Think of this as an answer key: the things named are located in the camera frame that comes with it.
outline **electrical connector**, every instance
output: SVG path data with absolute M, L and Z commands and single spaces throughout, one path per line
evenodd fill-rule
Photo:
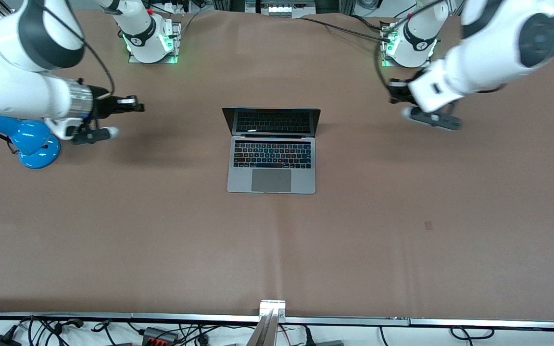
M 165 332 L 158 328 L 149 327 L 142 335 L 142 344 L 151 346 L 173 346 L 178 335 L 172 332 Z

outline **open laptop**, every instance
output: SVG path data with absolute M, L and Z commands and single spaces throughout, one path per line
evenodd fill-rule
M 316 108 L 222 108 L 232 141 L 228 191 L 315 193 Z

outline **cable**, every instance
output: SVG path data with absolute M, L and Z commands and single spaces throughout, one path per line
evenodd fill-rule
M 286 341 L 288 342 L 288 346 L 292 346 L 292 343 L 290 342 L 290 337 L 288 337 L 288 333 L 286 333 L 286 329 L 283 328 L 283 326 L 280 324 L 279 327 L 283 331 L 284 337 L 286 337 Z
M 460 331 L 462 331 L 465 337 L 456 335 L 454 333 L 455 329 L 459 329 Z M 469 343 L 469 346 L 473 346 L 472 340 L 486 340 L 486 339 L 490 339 L 491 337 L 493 337 L 493 335 L 495 335 L 495 329 L 489 329 L 489 330 L 491 331 L 491 333 L 489 333 L 488 335 L 470 336 L 469 333 L 462 326 L 452 326 L 450 327 L 450 335 L 452 335 L 455 339 L 467 341 Z
M 40 344 L 40 340 L 42 339 L 42 335 L 44 335 L 44 332 L 46 332 L 46 327 L 44 326 L 44 322 L 43 321 L 40 321 L 42 322 L 42 326 L 40 328 L 42 328 L 42 331 L 40 332 L 40 334 L 38 335 L 38 339 L 36 340 L 36 346 L 39 346 Z
M 384 346 L 389 346 L 389 343 L 386 342 L 386 337 L 384 337 L 384 330 L 382 329 L 382 326 L 380 326 L 380 335 L 382 336 L 382 342 L 384 343 Z
M 380 26 L 373 25 L 370 22 L 367 22 L 367 20 L 365 18 L 363 18 L 359 15 L 352 14 L 352 17 L 360 20 L 361 22 L 363 22 L 363 24 L 365 24 L 366 26 L 368 26 L 371 29 L 374 29 L 374 30 L 381 30 L 382 29 Z M 388 23 L 385 23 L 385 22 L 382 22 L 382 21 L 380 21 L 380 24 L 381 25 L 389 25 Z
M 410 6 L 410 7 L 407 7 L 407 9 L 404 9 L 403 11 L 400 11 L 399 13 L 397 13 L 396 15 L 394 15 L 394 17 L 393 17 L 393 18 L 399 17 L 400 15 L 402 15 L 403 13 L 405 13 L 405 12 L 409 11 L 410 9 L 413 9 L 414 7 L 416 7 L 416 5 L 415 5 L 415 4 L 414 4 L 414 5 L 412 5 L 412 6 Z
M 204 9 L 201 9 L 200 11 L 194 13 L 194 15 L 191 16 L 189 21 L 187 23 L 185 23 L 185 26 L 183 27 L 183 29 L 181 29 L 181 35 L 183 35 L 183 33 L 185 32 L 185 30 L 187 29 L 187 27 L 189 26 L 191 21 L 194 20 L 194 18 L 196 18 L 196 15 L 199 15 L 200 13 L 206 11 L 207 9 L 209 9 L 209 6 L 206 6 L 206 7 L 204 7 Z
M 305 325 L 303 325 L 303 327 L 305 327 L 305 333 L 307 335 L 307 342 L 306 342 L 305 346 L 316 346 L 315 341 L 314 341 L 314 337 L 312 336 L 311 329 L 309 329 L 309 327 L 305 326 Z
M 372 37 L 371 35 L 359 33 L 358 31 L 353 31 L 353 30 L 350 30 L 350 29 L 342 28 L 340 26 L 336 26 L 336 25 L 333 25 L 333 24 L 328 24 L 328 23 L 325 23 L 325 22 L 321 22 L 319 20 L 311 19 L 311 18 L 302 18 L 301 17 L 299 19 L 307 20 L 309 22 L 314 22 L 314 23 L 317 23 L 317 24 L 322 24 L 322 25 L 325 25 L 325 26 L 330 26 L 330 28 L 335 28 L 335 29 L 341 30 L 345 33 L 350 33 L 352 35 L 358 35 L 360 37 L 366 37 L 366 38 L 373 39 L 373 40 L 379 40 L 380 39 L 379 37 Z
M 130 328 L 134 329 L 134 331 L 136 331 L 136 333 L 139 333 L 139 334 L 140 334 L 140 331 L 141 331 L 142 329 L 136 329 L 136 328 L 134 328 L 134 326 L 132 326 L 132 324 L 131 324 L 130 322 L 127 322 L 127 324 L 128 324 L 128 326 L 129 326 Z
M 81 35 L 79 35 L 72 28 L 70 28 L 70 26 L 68 26 L 68 24 L 66 24 L 61 18 L 59 18 L 59 16 L 57 16 L 55 13 L 53 13 L 53 11 L 51 11 L 48 7 L 44 6 L 43 4 L 40 4 L 38 2 L 38 0 L 33 0 L 33 3 L 36 4 L 37 6 L 39 6 L 41 9 L 43 9 L 48 14 L 50 14 L 53 18 L 55 18 L 55 20 L 57 20 L 57 22 L 59 22 L 66 29 L 68 29 L 68 31 L 70 31 L 70 33 L 72 33 L 72 35 L 74 35 L 77 39 L 79 39 L 81 42 L 83 42 L 83 44 L 88 48 L 88 50 L 90 50 L 90 52 L 93 54 L 93 56 L 95 57 L 97 62 L 100 64 L 102 70 L 104 70 L 104 73 L 106 73 L 106 76 L 108 77 L 108 81 L 110 82 L 110 92 L 106 92 L 106 94 L 103 94 L 103 95 L 97 97 L 96 99 L 103 100 L 106 97 L 114 95 L 115 85 L 114 85 L 113 75 L 110 74 L 110 71 L 106 67 L 106 64 L 104 63 L 104 61 L 102 61 L 101 57 L 97 54 L 97 52 L 95 52 L 95 49 L 93 49 L 93 47 L 91 47 L 91 45 L 89 43 L 87 43 L 87 41 Z

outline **brown table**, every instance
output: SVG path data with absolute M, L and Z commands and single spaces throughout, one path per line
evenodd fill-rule
M 554 62 L 468 96 L 463 129 L 444 132 L 387 103 L 367 39 L 213 11 L 178 64 L 138 65 L 112 18 L 77 15 L 116 94 L 147 112 L 40 171 L 0 141 L 0 311 L 240 314 L 284 298 L 288 315 L 554 320 Z M 455 18 L 441 37 L 439 51 L 458 41 Z M 86 55 L 63 74 L 107 86 Z M 321 108 L 317 193 L 227 193 L 228 106 Z

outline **black cable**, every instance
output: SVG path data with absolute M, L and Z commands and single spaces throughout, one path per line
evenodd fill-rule
M 140 334 L 140 331 L 141 331 L 142 329 L 136 329 L 136 328 L 134 328 L 134 326 L 132 326 L 132 324 L 131 324 L 130 322 L 127 322 L 127 324 L 128 324 L 128 326 L 129 326 L 130 328 L 134 329 L 134 331 L 136 331 L 136 333 L 139 333 L 139 334 Z
M 40 328 L 39 328 L 38 331 L 36 332 L 36 334 L 39 333 L 38 339 L 36 340 L 36 343 L 35 343 L 36 346 L 39 346 L 39 344 L 40 344 L 40 339 L 42 339 L 42 335 L 44 335 L 44 332 L 46 332 L 46 328 L 44 327 L 44 322 L 42 322 L 42 326 L 40 326 Z
M 389 343 L 386 342 L 386 337 L 384 336 L 384 330 L 382 326 L 380 326 L 380 335 L 382 336 L 382 342 L 384 343 L 384 346 L 389 346 Z
M 33 316 L 29 321 L 29 328 L 27 329 L 27 339 L 29 340 L 29 346 L 33 346 L 33 340 L 31 340 L 31 327 L 33 327 Z
M 117 346 L 117 344 L 114 343 L 113 337 L 110 336 L 110 332 L 108 331 L 108 326 L 105 326 L 105 327 L 104 327 L 104 331 L 106 332 L 106 336 L 108 337 L 108 340 L 110 340 L 110 343 L 111 343 L 113 346 Z
M 325 25 L 325 26 L 330 26 L 330 28 L 335 28 L 337 30 L 341 30 L 345 33 L 349 33 L 349 34 L 352 34 L 352 35 L 358 35 L 359 37 L 366 37 L 366 38 L 373 39 L 373 40 L 379 40 L 380 39 L 379 37 L 372 37 L 371 35 L 359 33 L 358 31 L 353 31 L 353 30 L 350 30 L 350 29 L 342 28 L 340 26 L 336 26 L 336 25 L 333 25 L 333 24 L 328 24 L 328 23 L 325 23 L 325 22 L 321 22 L 319 20 L 311 19 L 311 18 L 299 18 L 299 19 L 308 20 L 309 22 L 314 22 L 314 23 L 317 23 L 317 24 Z
M 369 28 L 371 29 L 374 29 L 374 30 L 381 30 L 382 28 L 380 26 L 377 26 L 377 25 L 373 25 L 371 24 L 370 22 L 367 22 L 367 20 L 359 15 L 356 15 L 356 14 L 352 14 L 352 17 L 360 20 L 361 22 L 363 22 L 363 24 L 365 24 L 366 26 L 368 26 Z M 385 23 L 385 22 L 382 22 L 380 21 L 380 24 L 381 25 L 389 25 L 388 23 Z
M 59 18 L 59 16 L 57 16 L 55 13 L 53 13 L 53 11 L 51 11 L 48 7 L 44 6 L 43 4 L 40 4 L 40 2 L 38 2 L 38 0 L 33 0 L 33 2 L 37 6 L 39 6 L 41 9 L 43 9 L 45 12 L 50 14 L 53 18 L 55 18 L 55 20 L 57 20 L 57 22 L 59 22 L 66 29 L 68 29 L 68 31 L 70 31 L 70 33 L 72 33 L 72 35 L 74 35 L 77 39 L 81 40 L 81 42 L 83 42 L 83 44 L 88 48 L 88 50 L 90 50 L 90 52 L 93 54 L 93 56 L 95 57 L 97 62 L 100 64 L 102 70 L 104 70 L 104 73 L 106 73 L 106 76 L 108 77 L 108 81 L 110 82 L 110 92 L 107 92 L 106 94 L 104 94 L 102 96 L 99 96 L 98 99 L 105 98 L 105 97 L 110 96 L 110 95 L 114 95 L 115 85 L 114 85 L 113 75 L 110 74 L 110 71 L 106 67 L 106 64 L 104 63 L 104 61 L 102 61 L 101 57 L 97 54 L 97 52 L 95 52 L 95 49 L 93 49 L 93 47 L 91 47 L 91 45 L 81 35 L 79 35 L 72 28 L 70 28 L 70 26 L 68 26 L 68 24 L 66 24 L 61 18 Z
M 303 325 L 303 327 L 305 327 L 305 334 L 307 336 L 307 342 L 306 342 L 305 346 L 316 346 L 315 341 L 314 341 L 314 337 L 312 336 L 311 329 L 309 329 L 309 327 L 305 326 L 305 325 Z
M 63 344 L 63 345 L 65 345 L 65 346 L 70 346 L 70 344 L 68 344 L 65 340 L 63 340 L 63 339 L 61 338 L 61 336 L 59 336 L 59 334 L 55 331 L 55 329 L 53 329 L 53 328 L 50 326 L 49 323 L 44 323 L 44 322 L 42 322 L 42 325 L 44 325 L 44 328 L 46 328 L 46 329 L 50 332 L 50 334 L 49 334 L 48 337 L 46 338 L 46 344 L 44 344 L 45 346 L 48 345 L 48 341 L 49 341 L 50 337 L 53 336 L 53 335 L 55 335 L 55 337 L 59 340 L 59 344 L 60 344 L 60 345 Z
M 460 331 L 462 331 L 465 337 L 456 335 L 454 333 L 455 329 L 459 329 Z M 469 343 L 469 346 L 473 346 L 472 340 L 486 340 L 486 339 L 490 339 L 491 337 L 493 337 L 493 335 L 495 335 L 495 329 L 489 329 L 489 330 L 491 332 L 488 335 L 470 336 L 469 333 L 462 326 L 452 326 L 450 327 L 450 335 L 452 335 L 455 339 L 467 341 Z
M 393 17 L 393 18 L 399 17 L 400 15 L 402 15 L 403 13 L 405 13 L 405 12 L 409 11 L 410 9 L 413 9 L 414 7 L 416 7 L 416 5 L 415 5 L 415 4 L 414 4 L 414 5 L 412 5 L 412 6 L 410 6 L 410 7 L 407 7 L 407 9 L 404 9 L 403 11 L 400 11 L 399 13 L 397 13 L 396 15 L 394 15 L 394 17 Z

